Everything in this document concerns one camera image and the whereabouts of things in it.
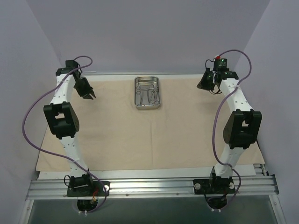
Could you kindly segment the beige cloth wrap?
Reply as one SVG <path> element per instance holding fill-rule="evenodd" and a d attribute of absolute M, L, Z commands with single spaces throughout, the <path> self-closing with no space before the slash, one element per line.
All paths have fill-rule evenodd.
<path fill-rule="evenodd" d="M 222 95 L 198 89 L 197 79 L 160 80 L 161 105 L 139 110 L 134 81 L 92 82 L 96 99 L 76 92 L 80 151 L 88 168 L 100 170 L 211 167 L 213 149 L 224 149 L 230 116 Z"/>

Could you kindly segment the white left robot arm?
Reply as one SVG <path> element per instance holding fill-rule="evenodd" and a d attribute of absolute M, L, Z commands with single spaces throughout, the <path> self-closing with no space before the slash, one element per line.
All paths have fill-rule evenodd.
<path fill-rule="evenodd" d="M 79 119 L 71 105 L 73 90 L 83 99 L 95 99 L 95 93 L 86 77 L 82 75 L 80 65 L 75 60 L 65 61 L 65 67 L 56 71 L 57 88 L 50 104 L 43 107 L 48 126 L 63 145 L 66 156 L 74 161 L 70 162 L 71 174 L 67 184 L 70 190 L 78 190 L 88 196 L 94 191 L 92 177 L 83 160 L 79 149 L 78 132 Z"/>

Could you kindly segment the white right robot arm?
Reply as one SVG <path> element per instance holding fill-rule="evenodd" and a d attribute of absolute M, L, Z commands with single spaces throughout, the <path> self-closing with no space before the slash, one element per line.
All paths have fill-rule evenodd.
<path fill-rule="evenodd" d="M 217 73 L 207 68 L 197 88 L 213 91 L 216 86 L 224 99 L 216 111 L 212 129 L 212 149 L 217 164 L 213 169 L 215 176 L 207 181 L 207 186 L 214 193 L 224 188 L 223 179 L 227 180 L 232 176 L 240 156 L 255 143 L 262 120 L 261 112 L 254 110 L 245 98 L 235 72 L 225 70 Z M 228 104 L 231 114 L 223 129 L 225 146 L 221 157 L 218 157 L 215 132 L 220 110 L 225 103 Z"/>

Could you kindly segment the metal instrument tray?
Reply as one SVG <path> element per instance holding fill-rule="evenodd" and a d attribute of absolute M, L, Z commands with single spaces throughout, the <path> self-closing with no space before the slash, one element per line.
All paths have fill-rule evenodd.
<path fill-rule="evenodd" d="M 140 85 L 154 85 L 159 87 L 159 78 L 156 76 L 138 76 L 134 79 L 134 88 Z M 160 90 L 145 91 L 144 105 L 139 106 L 140 92 L 134 93 L 134 104 L 138 110 L 158 109 L 161 105 Z"/>

